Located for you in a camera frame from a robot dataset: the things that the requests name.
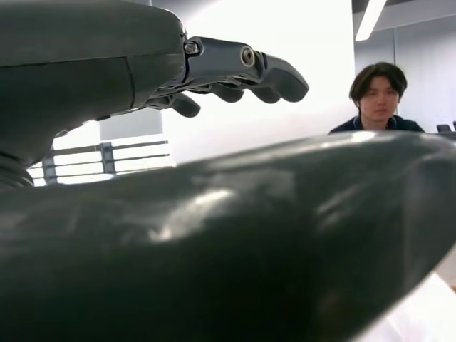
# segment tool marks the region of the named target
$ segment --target robotic arm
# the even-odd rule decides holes
[[[146,107],[198,114],[184,91],[235,102],[248,89],[275,103],[308,90],[279,58],[245,43],[188,39],[171,12],[122,1],[2,2],[0,31],[0,153],[21,167],[88,120]]]

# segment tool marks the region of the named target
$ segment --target white wall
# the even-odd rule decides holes
[[[326,134],[356,113],[348,100],[354,77],[350,0],[219,1],[184,24],[190,36],[242,41],[286,59],[311,90],[297,104],[266,105],[251,93],[228,104],[205,95],[194,97],[202,107],[196,118],[165,111],[164,132],[177,164]]]
[[[167,9],[178,16],[181,21],[188,23],[196,13],[217,0],[153,0],[153,6]]]
[[[372,32],[366,41],[355,42],[355,69],[359,73],[363,68],[379,61],[395,63],[393,29]]]
[[[401,115],[427,132],[456,120],[456,16],[396,28],[396,60],[408,80]]]
[[[161,110],[145,108],[100,121],[101,140],[162,134]]]

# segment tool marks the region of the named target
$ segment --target fluorescent light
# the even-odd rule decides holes
[[[370,0],[365,9],[365,12],[364,12],[361,25],[359,25],[355,40],[365,41],[369,39],[371,33],[374,31],[375,24],[377,24],[378,17],[381,16],[386,2],[387,0]]]

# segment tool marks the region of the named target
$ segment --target glossy surface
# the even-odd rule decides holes
[[[358,132],[0,198],[2,341],[347,341],[456,240],[448,140]]]

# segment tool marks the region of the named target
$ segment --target metal railing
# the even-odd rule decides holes
[[[168,141],[99,145],[51,150],[29,169],[36,186],[107,180],[115,175],[174,166]]]

